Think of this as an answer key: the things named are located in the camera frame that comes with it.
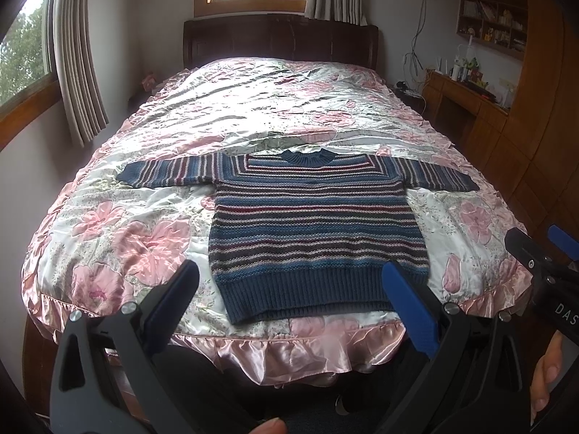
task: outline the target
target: wooden window frame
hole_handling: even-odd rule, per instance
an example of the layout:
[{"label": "wooden window frame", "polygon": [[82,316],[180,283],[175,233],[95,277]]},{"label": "wooden window frame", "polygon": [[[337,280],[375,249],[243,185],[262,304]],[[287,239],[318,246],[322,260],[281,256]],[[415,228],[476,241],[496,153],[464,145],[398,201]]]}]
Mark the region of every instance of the wooden window frame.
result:
[{"label": "wooden window frame", "polygon": [[243,12],[279,11],[302,13],[306,0],[195,0],[195,17]]},{"label": "wooden window frame", "polygon": [[46,0],[45,24],[42,30],[44,58],[48,73],[0,106],[0,152],[28,124],[54,106],[60,99],[60,83],[54,62],[52,12],[54,0]]}]

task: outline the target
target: dark wooden headboard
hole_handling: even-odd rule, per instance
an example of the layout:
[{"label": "dark wooden headboard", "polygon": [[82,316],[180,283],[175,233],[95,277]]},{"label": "dark wooden headboard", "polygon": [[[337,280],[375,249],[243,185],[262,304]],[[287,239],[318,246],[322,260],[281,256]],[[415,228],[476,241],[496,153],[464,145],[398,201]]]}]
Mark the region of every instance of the dark wooden headboard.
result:
[{"label": "dark wooden headboard", "polygon": [[250,14],[185,21],[183,64],[226,57],[352,63],[376,69],[378,28],[309,20],[297,14]]}]

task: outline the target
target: sweater sleeve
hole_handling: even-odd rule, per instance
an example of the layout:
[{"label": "sweater sleeve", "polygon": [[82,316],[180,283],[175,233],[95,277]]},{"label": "sweater sleeve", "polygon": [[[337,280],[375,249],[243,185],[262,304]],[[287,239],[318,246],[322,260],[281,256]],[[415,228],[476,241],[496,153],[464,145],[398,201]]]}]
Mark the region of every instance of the sweater sleeve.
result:
[{"label": "sweater sleeve", "polygon": [[379,157],[390,175],[401,176],[405,187],[423,187],[433,191],[478,191],[470,176],[446,166],[415,159]]},{"label": "sweater sleeve", "polygon": [[150,159],[129,163],[117,181],[137,187],[191,186],[218,182],[226,155],[212,153],[198,157]]}]

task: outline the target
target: black pants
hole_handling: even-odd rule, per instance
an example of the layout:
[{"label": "black pants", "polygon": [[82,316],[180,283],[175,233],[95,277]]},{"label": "black pants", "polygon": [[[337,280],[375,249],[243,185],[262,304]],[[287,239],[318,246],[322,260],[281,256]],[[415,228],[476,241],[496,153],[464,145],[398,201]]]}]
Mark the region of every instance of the black pants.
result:
[{"label": "black pants", "polygon": [[[337,386],[331,388],[290,384],[280,390],[259,387],[249,380],[245,384],[233,382],[205,356],[180,346],[170,345],[153,357],[157,373],[173,399],[190,413],[206,434],[247,434],[259,425],[260,420],[299,417],[300,402],[303,407],[311,407],[323,397],[328,399],[328,409],[332,410],[334,421],[342,422],[344,418],[338,417],[333,410],[338,395],[343,397],[348,412],[363,416],[374,410],[372,416],[377,413],[378,422],[403,398],[426,362],[426,356],[417,353],[406,341],[392,361],[378,366],[371,374],[344,374]],[[317,413],[313,416],[321,419]],[[330,422],[320,424],[322,430],[315,431],[318,434],[325,434],[323,429],[326,426],[327,432],[338,432]],[[363,432],[371,433],[373,428],[364,427]]]}]

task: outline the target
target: striped sweater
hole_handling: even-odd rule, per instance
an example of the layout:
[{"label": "striped sweater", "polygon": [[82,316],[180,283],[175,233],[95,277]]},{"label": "striped sweater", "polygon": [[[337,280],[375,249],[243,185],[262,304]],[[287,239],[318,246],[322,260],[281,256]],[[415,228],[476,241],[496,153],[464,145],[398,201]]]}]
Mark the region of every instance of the striped sweater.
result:
[{"label": "striped sweater", "polygon": [[443,166],[327,150],[138,161],[117,179],[133,187],[215,184],[209,259],[234,324],[391,310],[380,280],[386,261],[398,261],[410,279],[428,278],[405,188],[478,190]]}]

